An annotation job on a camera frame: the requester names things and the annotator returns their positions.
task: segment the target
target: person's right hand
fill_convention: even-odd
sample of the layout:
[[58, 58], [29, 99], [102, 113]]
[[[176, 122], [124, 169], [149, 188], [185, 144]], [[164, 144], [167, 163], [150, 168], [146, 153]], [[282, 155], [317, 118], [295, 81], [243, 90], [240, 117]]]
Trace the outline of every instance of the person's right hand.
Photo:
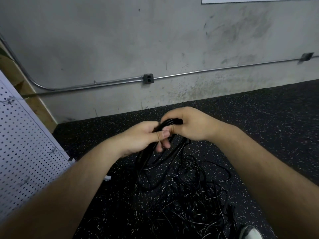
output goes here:
[[[167, 112], [161, 119], [161, 123], [170, 118], [179, 118], [183, 120], [182, 125], [166, 126], [162, 131], [168, 130], [170, 134], [179, 134], [190, 140], [212, 141], [213, 137], [219, 131], [220, 127], [225, 124], [193, 107], [182, 107]], [[168, 141], [159, 142], [156, 150], [162, 151], [162, 144]]]

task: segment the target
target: hand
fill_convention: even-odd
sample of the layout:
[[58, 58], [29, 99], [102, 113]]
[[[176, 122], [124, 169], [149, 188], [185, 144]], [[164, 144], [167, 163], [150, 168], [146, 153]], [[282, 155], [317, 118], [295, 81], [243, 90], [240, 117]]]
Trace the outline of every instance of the hand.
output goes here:
[[[144, 121], [108, 140], [113, 141], [113, 146], [119, 149], [120, 157], [126, 157], [145, 149], [152, 142], [168, 138], [170, 135], [168, 130], [153, 132], [158, 125], [159, 122], [156, 121]], [[170, 148], [170, 143], [167, 139], [163, 142], [163, 145], [165, 148]]]
[[[212, 141], [220, 127], [225, 124], [193, 107], [182, 107], [171, 110], [162, 117], [161, 122], [170, 118], [182, 119], [183, 124], [166, 126], [162, 131], [169, 131], [170, 134], [179, 134], [195, 141]], [[167, 143], [167, 139], [159, 142], [156, 150], [161, 152], [162, 146], [167, 146]]]

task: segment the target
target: shoe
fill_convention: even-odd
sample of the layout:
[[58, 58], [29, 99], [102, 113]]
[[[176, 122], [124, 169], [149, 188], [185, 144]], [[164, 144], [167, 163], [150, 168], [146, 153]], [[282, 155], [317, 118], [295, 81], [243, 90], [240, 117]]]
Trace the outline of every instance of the shoe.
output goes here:
[[238, 239], [264, 239], [260, 231], [253, 226], [245, 226], [240, 234]]

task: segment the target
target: fingernail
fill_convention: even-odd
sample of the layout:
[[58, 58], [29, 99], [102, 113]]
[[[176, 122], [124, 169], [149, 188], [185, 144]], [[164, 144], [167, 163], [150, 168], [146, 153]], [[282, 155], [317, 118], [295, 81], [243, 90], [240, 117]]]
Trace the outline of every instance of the fingernail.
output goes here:
[[168, 138], [169, 137], [169, 131], [168, 130], [163, 131], [163, 136], [165, 138]]

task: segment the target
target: person's left arm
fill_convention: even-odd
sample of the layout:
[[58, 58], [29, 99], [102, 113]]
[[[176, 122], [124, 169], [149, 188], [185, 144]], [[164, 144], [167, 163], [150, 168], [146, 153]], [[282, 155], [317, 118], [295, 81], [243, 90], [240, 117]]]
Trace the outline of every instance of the person's left arm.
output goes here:
[[0, 226], [0, 238], [71, 238], [111, 166], [169, 136], [168, 131], [152, 133], [158, 124], [141, 122], [93, 148], [15, 211]]

